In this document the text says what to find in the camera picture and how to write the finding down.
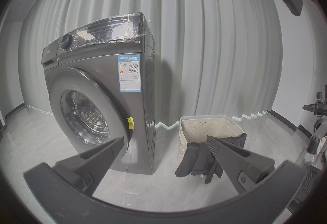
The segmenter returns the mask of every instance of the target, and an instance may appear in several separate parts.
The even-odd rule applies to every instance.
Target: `plastic wrap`
[[[61,47],[63,37],[58,40],[57,59],[65,58],[76,51],[95,44],[119,42],[140,42],[140,36],[145,35],[146,20],[142,13],[132,13],[92,22],[73,30],[72,42],[64,49]]]

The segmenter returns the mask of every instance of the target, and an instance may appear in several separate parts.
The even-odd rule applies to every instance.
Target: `light gray floor tile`
[[[275,167],[287,159],[295,162],[306,145],[306,136],[293,132],[270,114],[242,117],[237,124],[247,133],[244,148],[273,158]],[[178,123],[171,127],[159,123],[153,175],[109,170],[94,197],[129,209],[172,212],[203,208],[238,195],[225,173],[220,179],[214,176],[208,185],[200,176],[177,178],[178,139]],[[25,108],[7,122],[0,142],[0,165],[20,199],[43,223],[53,220],[35,200],[22,174],[41,162],[53,166],[75,154],[52,115]],[[289,216],[286,210],[275,223],[282,223]]]

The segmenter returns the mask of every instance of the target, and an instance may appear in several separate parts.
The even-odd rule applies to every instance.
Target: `white plastic basket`
[[[244,131],[231,118],[225,115],[184,116],[180,118],[180,141],[178,144],[178,160],[181,163],[187,143],[206,142],[207,135],[216,138],[238,137]]]

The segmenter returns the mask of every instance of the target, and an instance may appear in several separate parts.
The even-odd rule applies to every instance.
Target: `front-load washing machine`
[[[42,65],[53,115],[78,153],[124,137],[111,169],[152,174],[154,40],[142,13],[65,34],[44,48]]]

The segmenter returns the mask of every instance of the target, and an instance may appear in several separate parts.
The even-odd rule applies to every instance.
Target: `washing machine door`
[[[114,103],[92,77],[72,67],[59,68],[48,84],[50,105],[59,126],[78,153],[128,133]]]

